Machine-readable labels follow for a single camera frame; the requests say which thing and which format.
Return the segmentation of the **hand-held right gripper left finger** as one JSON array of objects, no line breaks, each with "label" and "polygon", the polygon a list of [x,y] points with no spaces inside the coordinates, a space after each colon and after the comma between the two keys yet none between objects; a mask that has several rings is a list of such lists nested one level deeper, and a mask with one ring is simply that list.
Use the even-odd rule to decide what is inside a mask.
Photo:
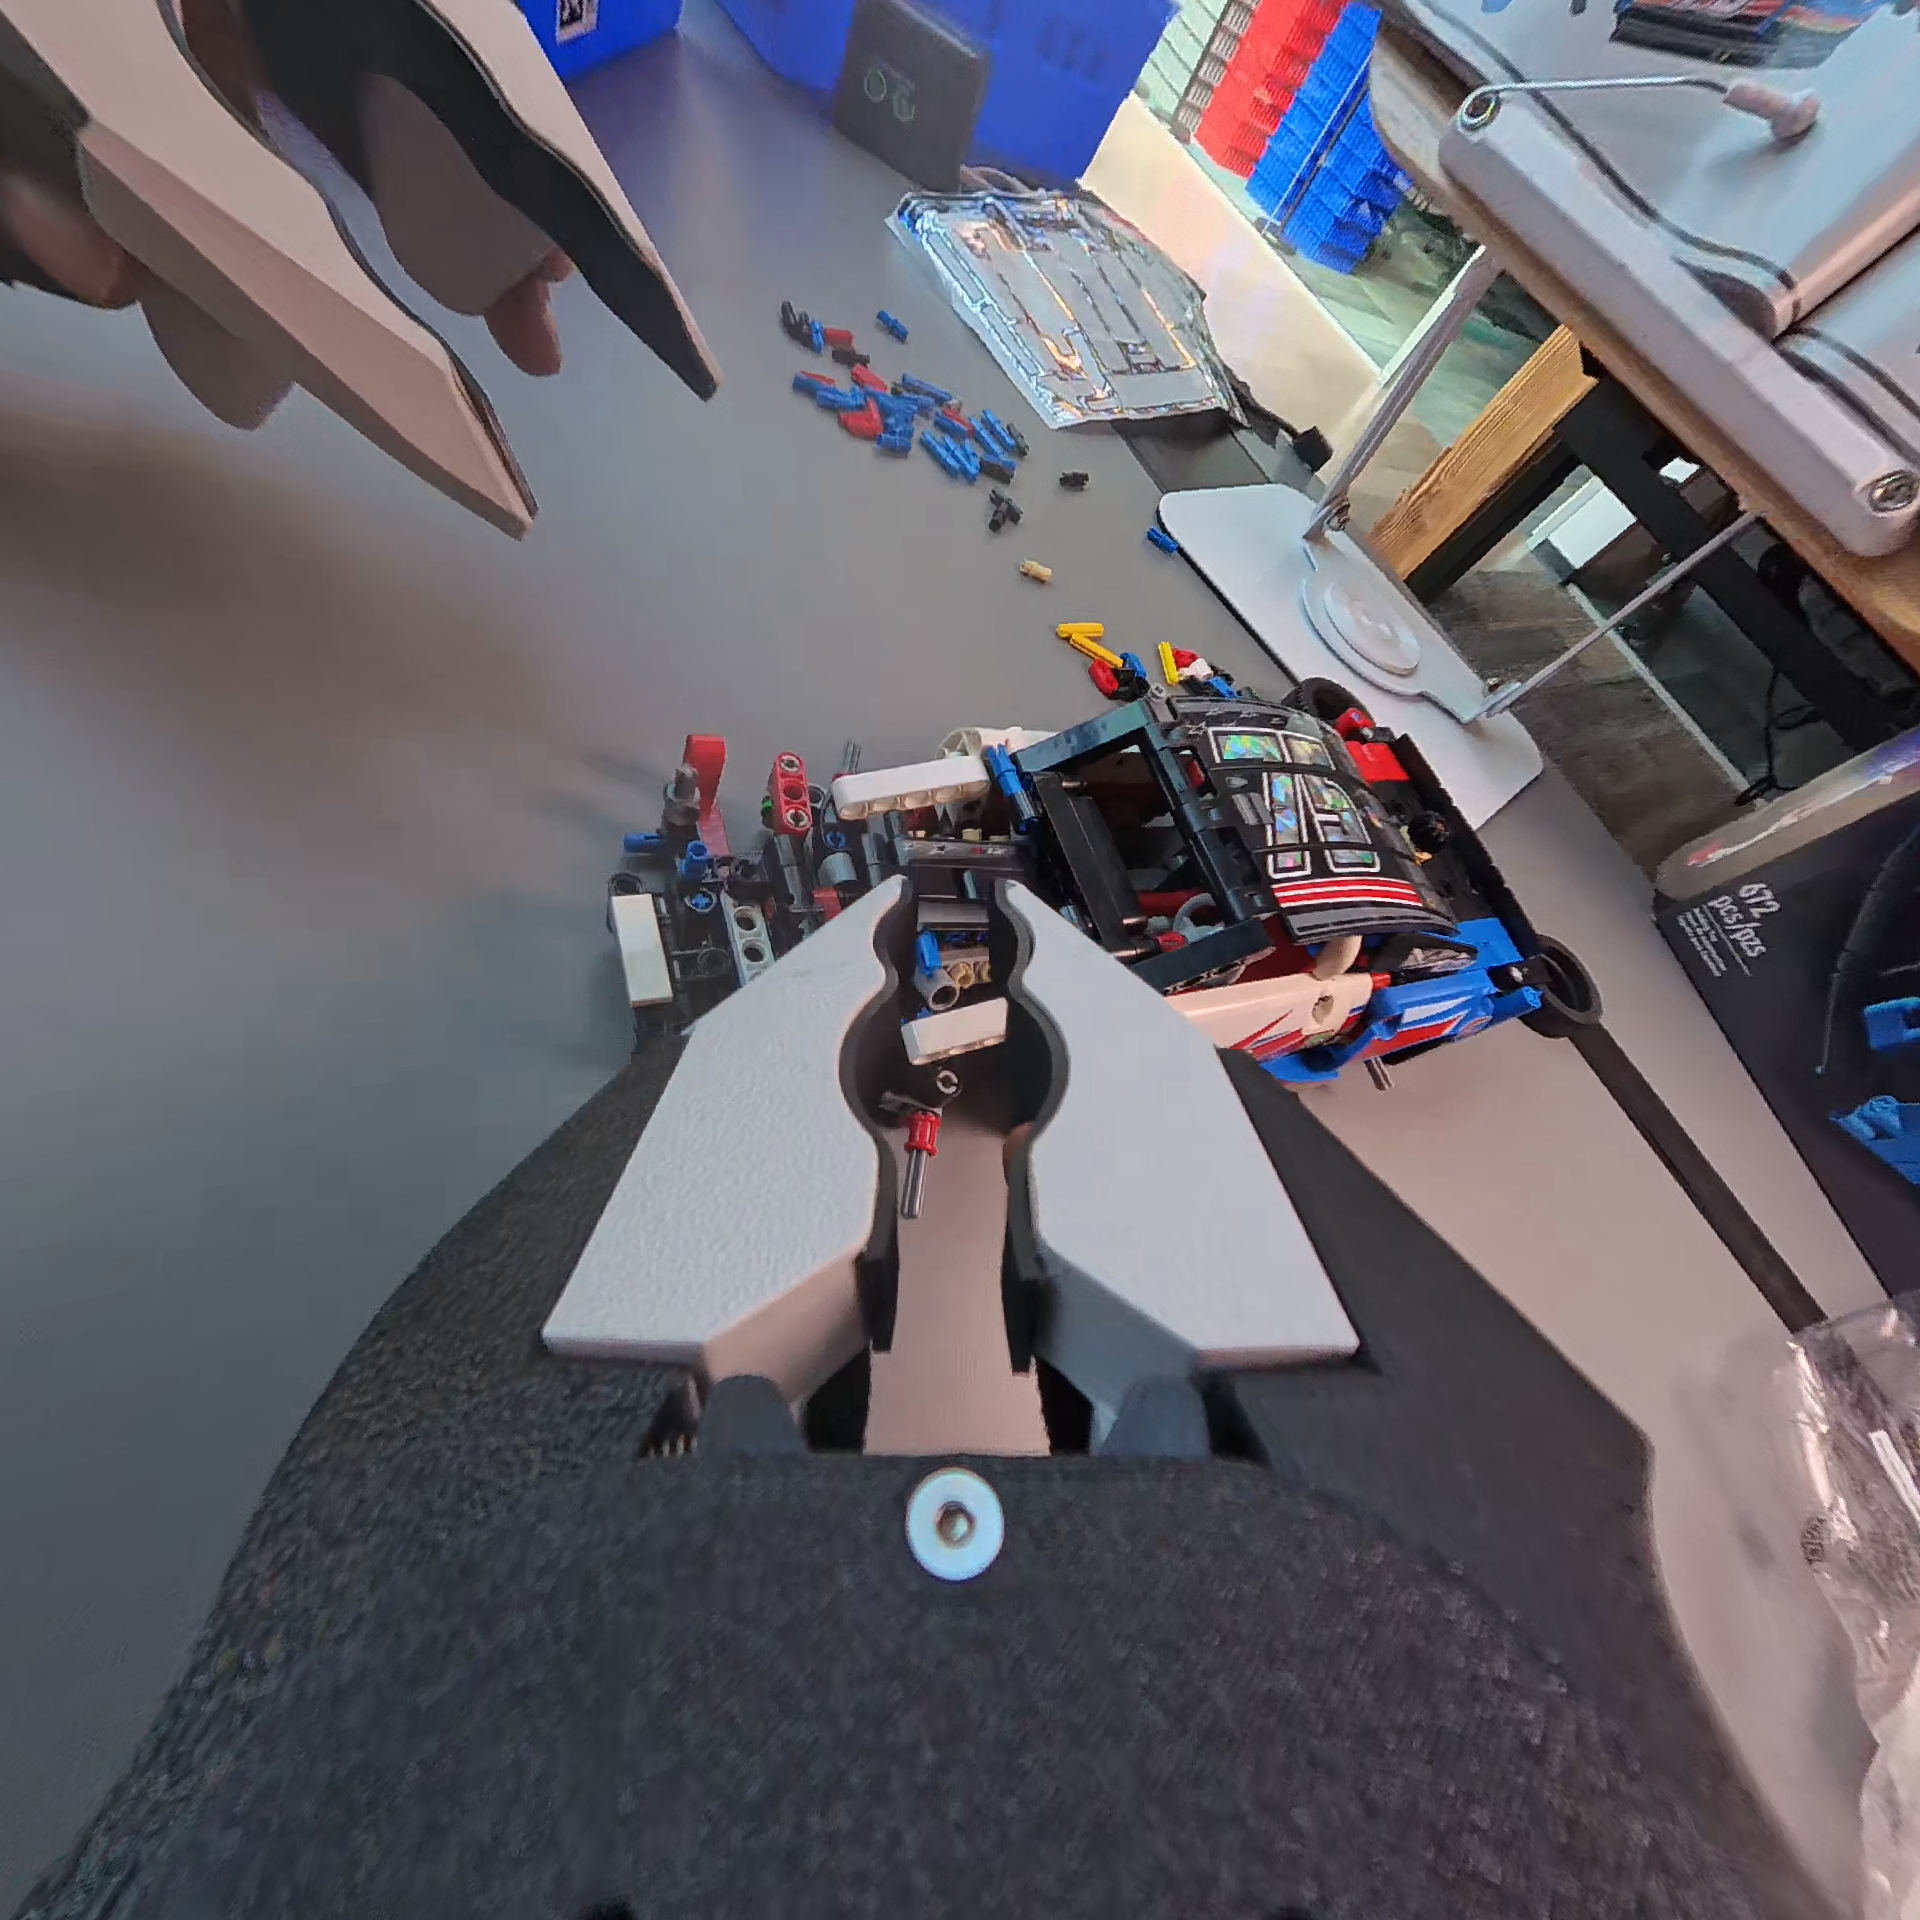
[{"label": "hand-held right gripper left finger", "polygon": [[807,1402],[898,1323],[898,1170],[856,1090],[892,1008],[889,878],[699,1019],[541,1344]]}]

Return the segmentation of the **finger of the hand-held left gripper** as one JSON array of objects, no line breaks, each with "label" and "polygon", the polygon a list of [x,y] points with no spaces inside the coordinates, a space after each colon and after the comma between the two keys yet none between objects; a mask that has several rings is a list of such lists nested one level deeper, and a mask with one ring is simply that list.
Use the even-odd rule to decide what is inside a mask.
[{"label": "finger of the hand-held left gripper", "polygon": [[360,82],[422,90],[483,178],[696,397],[719,365],[516,4],[246,4],[268,90],[374,201]]},{"label": "finger of the hand-held left gripper", "polygon": [[150,290],[467,512],[529,532],[533,494],[461,358],[205,82],[168,4],[4,4],[4,72],[66,142],[86,212]]}]

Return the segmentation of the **partly built toy brick car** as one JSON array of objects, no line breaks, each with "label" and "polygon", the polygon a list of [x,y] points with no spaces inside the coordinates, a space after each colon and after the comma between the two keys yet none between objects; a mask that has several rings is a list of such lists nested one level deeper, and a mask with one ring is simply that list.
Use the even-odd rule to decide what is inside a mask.
[{"label": "partly built toy brick car", "polygon": [[922,1210],[957,1062],[1007,1038],[998,882],[1033,889],[1212,1045],[1333,1084],[1505,1022],[1599,1022],[1585,962],[1534,930],[1421,747],[1341,737],[1283,698],[1151,695],[1066,730],[952,730],[938,753],[811,779],[770,763],[731,849],[726,742],[690,734],[657,831],[622,843],[609,927],[636,1038],[690,1029],[889,878],[904,878],[901,1216]]}]

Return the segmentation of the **toy car building manual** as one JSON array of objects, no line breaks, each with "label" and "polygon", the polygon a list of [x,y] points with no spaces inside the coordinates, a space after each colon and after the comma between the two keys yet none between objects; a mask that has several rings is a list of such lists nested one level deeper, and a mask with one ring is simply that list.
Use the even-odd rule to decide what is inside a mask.
[{"label": "toy car building manual", "polygon": [[1539,94],[1549,118],[1768,341],[1917,394],[1917,4],[1404,4],[1469,85],[1717,76],[1817,90],[1772,145],[1707,90]]}]

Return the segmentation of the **grey desk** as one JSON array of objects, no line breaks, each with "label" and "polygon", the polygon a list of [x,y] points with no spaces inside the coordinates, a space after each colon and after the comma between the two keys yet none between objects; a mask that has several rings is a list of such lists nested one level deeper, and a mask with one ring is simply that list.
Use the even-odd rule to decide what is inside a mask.
[{"label": "grey desk", "polygon": [[790,394],[778,305],[1016,394],[898,182],[713,4],[577,107],[726,365],[581,285],[566,368],[448,319],[540,498],[502,539],[293,394],[217,426],[139,312],[4,294],[4,1909],[127,1769],[268,1473],[403,1276],[632,1059],[604,874],[687,730],[918,759],[1067,725],[1052,628],[1276,686],[1117,437],[1016,578],[965,487]]}]

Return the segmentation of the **black device green lights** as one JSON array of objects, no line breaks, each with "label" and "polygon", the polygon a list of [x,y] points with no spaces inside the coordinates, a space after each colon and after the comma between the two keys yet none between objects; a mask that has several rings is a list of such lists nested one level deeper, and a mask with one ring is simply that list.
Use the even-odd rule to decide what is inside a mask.
[{"label": "black device green lights", "polygon": [[927,4],[856,4],[831,124],[916,178],[968,159],[996,56],[990,43]]}]

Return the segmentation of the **pile of small plastic pins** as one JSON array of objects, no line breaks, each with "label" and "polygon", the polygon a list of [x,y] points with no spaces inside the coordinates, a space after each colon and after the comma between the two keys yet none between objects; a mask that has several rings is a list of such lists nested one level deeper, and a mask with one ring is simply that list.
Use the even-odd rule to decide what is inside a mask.
[{"label": "pile of small plastic pins", "polygon": [[852,327],[816,319],[790,301],[781,301],[778,327],[803,356],[790,389],[831,415],[843,437],[892,461],[922,450],[953,484],[1013,494],[1028,441],[994,408],[969,408],[918,373],[886,373]]}]

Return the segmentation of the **black flat strip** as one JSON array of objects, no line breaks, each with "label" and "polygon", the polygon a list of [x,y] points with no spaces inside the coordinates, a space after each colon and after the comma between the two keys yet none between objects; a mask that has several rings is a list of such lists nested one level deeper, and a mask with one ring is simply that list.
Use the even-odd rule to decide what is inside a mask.
[{"label": "black flat strip", "polygon": [[1572,1045],[1608,1086],[1644,1144],[1669,1170],[1694,1216],[1720,1241],[1746,1282],[1754,1282],[1770,1314],[1796,1335],[1819,1325],[1827,1309],[1817,1304],[1812,1291],[1764,1234],[1756,1218],[1745,1209],[1739,1192],[1716,1170],[1707,1154],[1693,1139],[1669,1104],[1657,1095],[1647,1073],[1630,1062],[1627,1048],[1604,1024],[1578,1029]]}]

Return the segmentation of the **holographic sticker sheet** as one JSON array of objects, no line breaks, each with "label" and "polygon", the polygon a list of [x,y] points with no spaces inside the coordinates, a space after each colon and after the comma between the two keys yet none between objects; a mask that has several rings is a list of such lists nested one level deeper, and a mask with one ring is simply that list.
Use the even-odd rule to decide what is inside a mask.
[{"label": "holographic sticker sheet", "polygon": [[1043,426],[1246,426],[1202,285],[1098,197],[910,188],[889,226]]}]

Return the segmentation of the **pile of mixed brick pieces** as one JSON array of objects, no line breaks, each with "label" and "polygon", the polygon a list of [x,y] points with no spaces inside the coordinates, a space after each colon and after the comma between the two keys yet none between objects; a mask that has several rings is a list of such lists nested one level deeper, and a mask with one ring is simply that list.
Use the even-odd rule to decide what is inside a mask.
[{"label": "pile of mixed brick pieces", "polygon": [[1161,658],[1152,664],[1140,659],[1138,653],[1125,658],[1121,672],[1108,672],[1105,667],[1088,664],[1093,689],[1111,703],[1142,703],[1151,695],[1202,695],[1217,703],[1246,698],[1240,686],[1231,677],[1216,672],[1212,664],[1190,651],[1176,651],[1182,659],[1182,684],[1170,693],[1161,679]]}]

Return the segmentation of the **black toy car set box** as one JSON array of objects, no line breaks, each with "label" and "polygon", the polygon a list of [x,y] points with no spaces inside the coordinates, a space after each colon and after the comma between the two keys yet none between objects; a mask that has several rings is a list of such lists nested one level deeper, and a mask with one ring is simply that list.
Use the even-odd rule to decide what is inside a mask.
[{"label": "black toy car set box", "polygon": [[1681,845],[1654,904],[1883,1293],[1917,1293],[1917,730]]}]

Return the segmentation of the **stack of red blue crates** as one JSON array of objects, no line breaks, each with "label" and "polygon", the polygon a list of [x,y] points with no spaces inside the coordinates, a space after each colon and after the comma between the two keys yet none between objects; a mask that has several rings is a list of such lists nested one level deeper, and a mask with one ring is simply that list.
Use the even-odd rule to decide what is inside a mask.
[{"label": "stack of red blue crates", "polygon": [[1373,121],[1373,4],[1260,4],[1200,148],[1231,178],[1283,250],[1357,273],[1404,201],[1404,174]]}]

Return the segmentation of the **clear plastic parts bag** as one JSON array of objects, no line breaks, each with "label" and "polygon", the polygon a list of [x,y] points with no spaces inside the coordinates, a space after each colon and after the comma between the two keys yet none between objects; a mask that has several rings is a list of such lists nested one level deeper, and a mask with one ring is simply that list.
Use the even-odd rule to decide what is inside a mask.
[{"label": "clear plastic parts bag", "polygon": [[1796,1335],[1789,1402],[1812,1493],[1804,1555],[1849,1636],[1876,1742],[1861,1912],[1917,1918],[1917,1293]]}]

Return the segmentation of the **background wooden edged table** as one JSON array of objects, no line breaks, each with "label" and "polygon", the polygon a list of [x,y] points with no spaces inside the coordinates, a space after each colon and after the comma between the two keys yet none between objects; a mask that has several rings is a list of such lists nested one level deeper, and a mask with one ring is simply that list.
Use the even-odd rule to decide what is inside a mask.
[{"label": "background wooden edged table", "polygon": [[1759,795],[1917,725],[1917,557],[1894,603],[1759,480],[1558,327],[1370,529],[1427,610],[1516,562],[1612,641]]}]

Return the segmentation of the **white book stand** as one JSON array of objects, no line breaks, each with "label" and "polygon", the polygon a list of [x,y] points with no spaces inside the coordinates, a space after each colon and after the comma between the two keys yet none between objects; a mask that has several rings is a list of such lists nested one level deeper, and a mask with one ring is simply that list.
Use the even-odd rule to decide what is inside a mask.
[{"label": "white book stand", "polygon": [[1817,549],[1869,562],[1881,603],[1898,599],[1894,569],[1917,556],[1917,507],[1876,516],[1861,487],[1894,467],[1917,474],[1917,394],[1805,365],[1785,341],[1745,322],[1527,98],[1501,102],[1487,131],[1459,131],[1453,114],[1473,87],[1411,32],[1404,4],[1385,8],[1374,124],[1480,250],[1322,501],[1274,484],[1190,489],[1166,494],[1161,520],[1283,672],[1357,689],[1378,723],[1418,742],[1480,831],[1541,774],[1541,752],[1511,716],[1518,693],[1483,686],[1411,589],[1346,532],[1346,512],[1357,477],[1500,272],[1707,458],[1759,480]]}]

